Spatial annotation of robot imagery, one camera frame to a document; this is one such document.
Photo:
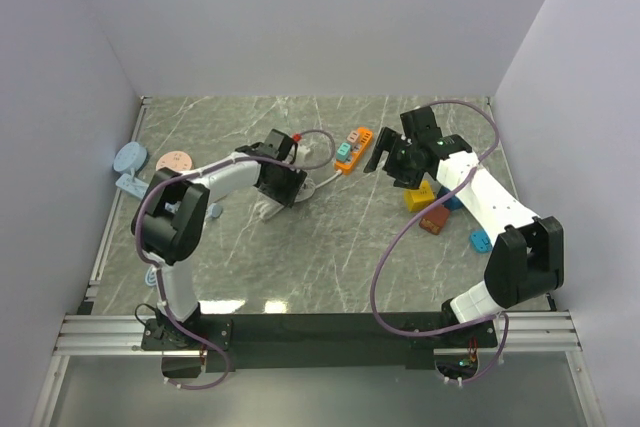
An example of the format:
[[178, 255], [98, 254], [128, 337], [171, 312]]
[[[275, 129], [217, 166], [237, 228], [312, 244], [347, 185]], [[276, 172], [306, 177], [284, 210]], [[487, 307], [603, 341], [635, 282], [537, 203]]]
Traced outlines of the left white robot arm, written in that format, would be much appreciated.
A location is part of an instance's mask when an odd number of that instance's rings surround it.
[[169, 318], [164, 336], [176, 348], [193, 346], [200, 312], [191, 267], [186, 260], [202, 236], [208, 207], [223, 197], [254, 187], [280, 207], [291, 207], [307, 173], [295, 166], [301, 136], [273, 129], [263, 142], [237, 148], [202, 169], [179, 173], [160, 169], [152, 178], [131, 223], [140, 259], [155, 268], [159, 313]]

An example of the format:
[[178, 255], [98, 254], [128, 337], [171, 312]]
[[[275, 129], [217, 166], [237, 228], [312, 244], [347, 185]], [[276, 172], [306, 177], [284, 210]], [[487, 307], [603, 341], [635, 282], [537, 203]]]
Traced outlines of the orange power strip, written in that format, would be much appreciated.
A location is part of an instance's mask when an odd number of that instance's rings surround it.
[[374, 139], [373, 132], [368, 128], [358, 127], [355, 130], [359, 131], [360, 139], [357, 145], [351, 145], [352, 152], [348, 160], [346, 162], [337, 161], [335, 153], [334, 169], [339, 171], [342, 175], [349, 175], [355, 170], [358, 163], [364, 158], [368, 147]]

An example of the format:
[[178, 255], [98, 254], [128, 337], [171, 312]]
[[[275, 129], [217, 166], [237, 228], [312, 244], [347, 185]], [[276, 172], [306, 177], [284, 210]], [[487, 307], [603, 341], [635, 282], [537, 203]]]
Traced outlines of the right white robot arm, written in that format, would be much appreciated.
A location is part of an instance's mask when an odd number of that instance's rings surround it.
[[540, 217], [521, 204], [483, 167], [486, 153], [476, 153], [458, 134], [446, 136], [434, 106], [426, 104], [400, 116], [403, 130], [381, 129], [364, 170], [377, 168], [397, 187], [416, 188], [430, 176], [457, 198], [489, 237], [492, 246], [482, 281], [444, 305], [439, 328], [403, 330], [373, 314], [386, 331], [408, 338], [440, 336], [460, 346], [474, 326], [524, 301], [563, 286], [564, 230], [553, 216]]

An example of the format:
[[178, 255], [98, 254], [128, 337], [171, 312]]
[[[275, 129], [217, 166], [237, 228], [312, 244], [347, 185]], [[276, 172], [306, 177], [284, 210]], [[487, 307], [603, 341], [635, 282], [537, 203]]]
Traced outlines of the red-brown cube socket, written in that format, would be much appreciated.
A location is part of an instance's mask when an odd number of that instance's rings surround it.
[[433, 234], [439, 235], [450, 217], [451, 211], [443, 205], [435, 206], [421, 217], [419, 227]]

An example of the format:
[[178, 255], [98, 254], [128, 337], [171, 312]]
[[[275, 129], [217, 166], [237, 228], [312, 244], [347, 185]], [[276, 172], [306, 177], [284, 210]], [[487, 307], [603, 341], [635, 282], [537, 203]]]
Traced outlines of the yellow cube socket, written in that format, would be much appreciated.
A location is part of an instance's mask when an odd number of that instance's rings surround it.
[[403, 194], [405, 205], [410, 213], [417, 213], [436, 200], [430, 183], [423, 180], [417, 189], [406, 189]]

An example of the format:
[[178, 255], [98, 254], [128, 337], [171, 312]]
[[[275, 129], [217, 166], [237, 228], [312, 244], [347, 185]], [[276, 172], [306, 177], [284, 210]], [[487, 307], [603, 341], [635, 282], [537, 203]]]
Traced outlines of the bright blue plug adapter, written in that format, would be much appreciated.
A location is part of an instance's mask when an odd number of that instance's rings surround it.
[[491, 240], [484, 230], [473, 231], [469, 235], [469, 241], [473, 249], [478, 253], [489, 253], [492, 250]]

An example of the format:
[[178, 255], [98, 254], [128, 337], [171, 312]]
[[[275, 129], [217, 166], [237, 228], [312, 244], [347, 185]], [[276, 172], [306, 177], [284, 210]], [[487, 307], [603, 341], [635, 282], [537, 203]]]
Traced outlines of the blue cube socket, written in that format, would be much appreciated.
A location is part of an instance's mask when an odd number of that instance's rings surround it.
[[[444, 186], [441, 186], [438, 191], [437, 198], [441, 199], [445, 197], [449, 192], [450, 192], [449, 189], [447, 189]], [[452, 196], [448, 198], [446, 201], [443, 202], [443, 206], [447, 208], [449, 211], [459, 210], [464, 207], [463, 203], [459, 200], [457, 196]]]

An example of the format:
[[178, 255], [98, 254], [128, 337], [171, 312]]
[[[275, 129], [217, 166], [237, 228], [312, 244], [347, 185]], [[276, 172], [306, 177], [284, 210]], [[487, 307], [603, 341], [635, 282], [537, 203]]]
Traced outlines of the light blue power strip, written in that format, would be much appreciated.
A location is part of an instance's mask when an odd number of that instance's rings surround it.
[[142, 200], [149, 188], [149, 184], [132, 176], [128, 173], [123, 173], [115, 182], [118, 189], [126, 194]]

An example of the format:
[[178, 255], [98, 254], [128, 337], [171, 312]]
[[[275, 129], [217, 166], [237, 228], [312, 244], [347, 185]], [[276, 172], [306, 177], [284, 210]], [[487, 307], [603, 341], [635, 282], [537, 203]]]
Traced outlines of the pink round socket base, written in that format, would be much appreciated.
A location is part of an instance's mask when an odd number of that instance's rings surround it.
[[193, 168], [193, 160], [184, 151], [170, 151], [159, 157], [155, 168], [157, 170], [169, 168], [176, 172], [189, 171]]

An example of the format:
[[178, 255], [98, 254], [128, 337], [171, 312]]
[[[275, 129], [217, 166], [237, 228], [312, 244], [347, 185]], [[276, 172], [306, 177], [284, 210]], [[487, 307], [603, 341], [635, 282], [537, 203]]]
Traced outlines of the teal plug adapter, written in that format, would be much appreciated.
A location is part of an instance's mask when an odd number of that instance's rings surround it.
[[352, 146], [344, 142], [336, 150], [336, 160], [339, 162], [346, 162], [351, 155]]

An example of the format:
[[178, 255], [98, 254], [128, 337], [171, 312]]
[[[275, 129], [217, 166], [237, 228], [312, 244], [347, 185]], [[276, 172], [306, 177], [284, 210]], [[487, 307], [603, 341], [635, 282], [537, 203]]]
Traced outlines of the pink plug adapter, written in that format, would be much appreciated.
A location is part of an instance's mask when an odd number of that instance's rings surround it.
[[346, 137], [346, 141], [354, 146], [357, 145], [360, 139], [360, 133], [358, 130], [353, 130], [349, 133], [349, 135]]

